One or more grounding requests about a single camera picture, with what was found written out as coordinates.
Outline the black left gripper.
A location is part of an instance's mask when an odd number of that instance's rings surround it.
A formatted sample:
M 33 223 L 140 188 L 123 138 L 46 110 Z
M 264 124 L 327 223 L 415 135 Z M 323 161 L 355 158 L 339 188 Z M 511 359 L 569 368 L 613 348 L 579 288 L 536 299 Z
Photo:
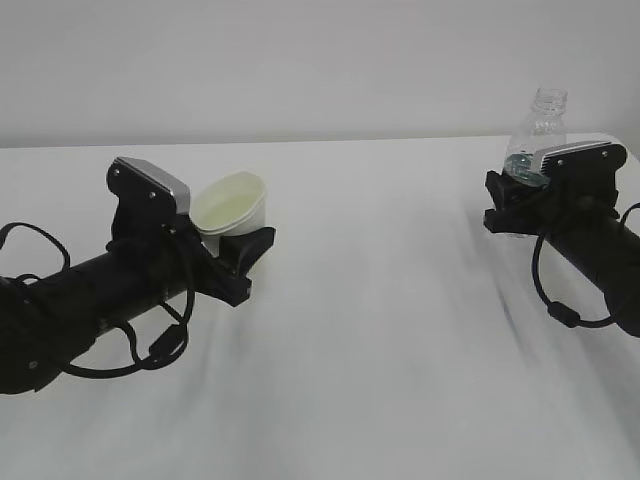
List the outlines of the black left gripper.
M 222 236 L 219 260 L 199 239 L 186 213 L 173 201 L 120 199 L 111 225 L 107 249 L 158 292 L 173 293 L 191 288 L 198 293 L 238 306 L 249 299 L 252 283 L 246 277 L 273 246 L 276 229 Z

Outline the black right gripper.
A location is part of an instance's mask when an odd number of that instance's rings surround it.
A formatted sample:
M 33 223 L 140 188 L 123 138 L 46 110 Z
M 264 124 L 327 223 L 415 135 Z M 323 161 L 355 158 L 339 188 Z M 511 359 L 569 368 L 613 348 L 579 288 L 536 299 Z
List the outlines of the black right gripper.
M 483 225 L 493 234 L 559 235 L 579 228 L 609 229 L 611 246 L 623 246 L 623 227 L 615 209 L 619 192 L 616 173 L 551 180 L 530 187 L 505 172 L 486 173 L 485 187 L 493 207 Z

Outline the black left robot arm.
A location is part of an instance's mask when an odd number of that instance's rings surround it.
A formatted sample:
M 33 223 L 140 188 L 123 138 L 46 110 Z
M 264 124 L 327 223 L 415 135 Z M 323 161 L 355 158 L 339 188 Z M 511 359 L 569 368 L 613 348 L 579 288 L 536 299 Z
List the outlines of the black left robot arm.
M 198 294 L 232 307 L 251 293 L 250 269 L 273 246 L 272 227 L 225 236 L 218 255 L 204 246 L 189 217 L 174 207 L 120 201 L 104 254 L 73 265 L 62 243 L 33 231 L 62 254 L 60 271 L 1 280 L 1 391 L 43 389 L 60 374 L 113 379 L 175 362 L 189 342 Z M 99 336 L 121 330 L 132 362 L 92 369 L 75 359 Z

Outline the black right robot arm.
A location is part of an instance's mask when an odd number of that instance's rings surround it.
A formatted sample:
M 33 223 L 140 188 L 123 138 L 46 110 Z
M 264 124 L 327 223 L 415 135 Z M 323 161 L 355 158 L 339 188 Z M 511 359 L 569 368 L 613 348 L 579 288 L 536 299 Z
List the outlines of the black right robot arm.
M 529 187 L 490 171 L 485 186 L 494 207 L 484 213 L 492 233 L 534 236 L 531 260 L 535 289 L 556 320 L 569 328 L 603 328 L 612 324 L 639 335 L 639 236 L 615 210 L 618 191 L 613 174 L 584 180 L 555 179 Z M 604 296 L 609 315 L 585 321 L 573 309 L 551 299 L 543 289 L 539 260 L 547 243 L 584 275 Z

